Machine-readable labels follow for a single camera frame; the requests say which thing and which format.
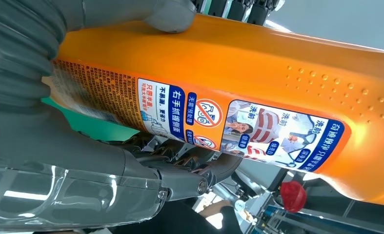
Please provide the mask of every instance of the transparent plastic cover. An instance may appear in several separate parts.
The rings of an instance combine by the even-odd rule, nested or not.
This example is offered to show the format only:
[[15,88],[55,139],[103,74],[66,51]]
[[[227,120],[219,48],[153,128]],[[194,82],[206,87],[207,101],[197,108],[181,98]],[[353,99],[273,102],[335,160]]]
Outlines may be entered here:
[[166,194],[158,179],[67,170],[38,162],[12,168],[0,160],[0,231],[140,222],[160,211]]

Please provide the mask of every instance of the prohibition sign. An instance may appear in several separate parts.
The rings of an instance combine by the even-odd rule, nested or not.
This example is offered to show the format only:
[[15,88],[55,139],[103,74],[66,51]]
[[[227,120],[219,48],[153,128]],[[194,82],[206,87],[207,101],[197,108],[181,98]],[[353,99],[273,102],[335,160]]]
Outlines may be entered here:
[[216,144],[211,139],[209,139],[207,137],[196,135],[193,138],[195,140],[196,145],[199,145],[199,146],[202,146],[205,148],[209,148],[209,149],[215,149],[216,148]]
[[220,106],[210,99],[199,99],[196,101],[195,123],[208,128],[218,126],[222,120]]

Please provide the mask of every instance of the blue label panel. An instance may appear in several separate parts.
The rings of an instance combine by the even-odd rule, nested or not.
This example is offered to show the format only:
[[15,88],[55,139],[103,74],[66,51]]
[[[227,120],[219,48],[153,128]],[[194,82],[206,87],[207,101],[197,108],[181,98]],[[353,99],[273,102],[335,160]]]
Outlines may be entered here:
[[194,145],[195,142],[193,141],[193,132],[191,130],[186,130],[186,140],[187,143]]
[[196,94],[189,93],[187,95],[187,107],[186,107],[186,124],[193,125],[196,107]]
[[169,89],[169,127],[170,133],[184,140],[183,112],[184,92],[178,86],[170,86]]
[[311,150],[309,150],[309,149],[302,149],[300,151],[300,153],[298,154],[298,156],[295,158],[295,161],[296,162],[304,162],[306,160],[306,158],[309,156],[310,153],[311,153]]
[[238,147],[241,149],[246,149],[246,147],[248,146],[250,138],[251,137],[248,134],[242,134],[241,139],[239,140]]
[[318,169],[334,151],[343,132],[344,125],[341,122],[329,119],[327,127],[325,128],[317,147],[299,169],[308,172],[313,172]]
[[266,150],[266,155],[274,155],[279,145],[280,144],[277,141],[269,143],[268,149]]

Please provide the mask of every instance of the red cap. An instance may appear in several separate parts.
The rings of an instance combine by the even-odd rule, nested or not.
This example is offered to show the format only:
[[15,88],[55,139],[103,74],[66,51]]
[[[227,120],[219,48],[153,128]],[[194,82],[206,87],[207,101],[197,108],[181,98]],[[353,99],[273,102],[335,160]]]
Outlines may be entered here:
[[300,211],[307,200],[305,189],[296,181],[283,182],[280,190],[285,210],[296,213]]

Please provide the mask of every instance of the product label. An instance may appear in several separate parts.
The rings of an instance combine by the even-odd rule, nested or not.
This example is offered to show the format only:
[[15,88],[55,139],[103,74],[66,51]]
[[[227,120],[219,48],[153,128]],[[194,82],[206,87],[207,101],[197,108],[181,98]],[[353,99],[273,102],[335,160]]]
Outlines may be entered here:
[[148,132],[184,141],[184,91],[141,78],[138,82],[140,112]]
[[234,100],[221,152],[310,172],[330,156],[343,132],[336,120]]
[[46,82],[67,108],[211,150],[312,172],[346,141],[338,120],[85,62],[56,60]]

